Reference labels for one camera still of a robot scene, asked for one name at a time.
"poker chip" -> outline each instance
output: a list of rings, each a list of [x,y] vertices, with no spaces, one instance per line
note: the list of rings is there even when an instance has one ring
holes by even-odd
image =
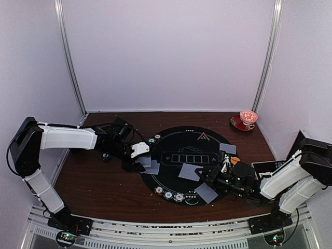
[[[175,202],[182,202],[184,199],[185,196],[183,195],[183,193],[177,193],[173,198]]]
[[[162,196],[164,194],[164,192],[165,192],[165,190],[160,186],[155,188],[155,194],[158,196]]]
[[[169,192],[169,191],[165,192],[165,193],[164,193],[164,198],[165,198],[166,200],[171,200],[171,199],[173,198],[173,193],[172,193],[172,192]]]

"black circular mat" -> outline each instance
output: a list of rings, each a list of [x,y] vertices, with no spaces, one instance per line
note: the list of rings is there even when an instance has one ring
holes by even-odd
[[[147,187],[161,198],[173,203],[180,205],[206,204],[195,192],[203,181],[195,182],[179,178],[178,175],[183,163],[202,167],[216,166],[219,144],[230,144],[230,142],[214,131],[191,126],[163,130],[148,141],[155,144],[156,149],[152,153],[151,159],[157,160],[160,168],[158,175],[141,174]],[[215,200],[225,195],[227,194],[220,193]]]

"black cable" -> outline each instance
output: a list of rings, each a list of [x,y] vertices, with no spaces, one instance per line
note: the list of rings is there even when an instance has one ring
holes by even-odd
[[[299,210],[296,209],[296,212],[297,212],[297,221],[296,221],[295,228],[294,228],[292,234],[288,237],[288,239],[282,243],[283,245],[284,245],[285,243],[287,243],[287,242],[291,239],[291,237],[292,237],[292,236],[294,235],[294,233],[295,233],[295,230],[296,230],[297,226],[299,225],[299,220],[300,220]]]

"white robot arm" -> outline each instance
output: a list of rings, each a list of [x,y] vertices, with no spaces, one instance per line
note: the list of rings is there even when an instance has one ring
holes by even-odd
[[[29,117],[25,119],[8,147],[7,162],[10,150],[16,172],[11,170],[22,177],[33,195],[45,205],[53,218],[50,226],[68,230],[74,227],[76,230],[80,221],[71,216],[69,208],[44,175],[38,162],[39,151],[49,148],[95,149],[120,158],[126,171],[144,171],[144,167],[136,163],[135,159],[138,155],[150,152],[150,146],[146,142],[126,142],[131,132],[138,133],[120,118],[107,125],[82,128],[37,122]]]

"orange object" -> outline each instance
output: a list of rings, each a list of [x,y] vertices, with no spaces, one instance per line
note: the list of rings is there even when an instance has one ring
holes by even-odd
[[[232,158],[230,159],[230,162],[231,162],[233,165],[235,165],[235,164],[237,164],[238,162],[241,162],[241,160],[240,160],[240,158],[238,158],[238,157],[232,157]]]

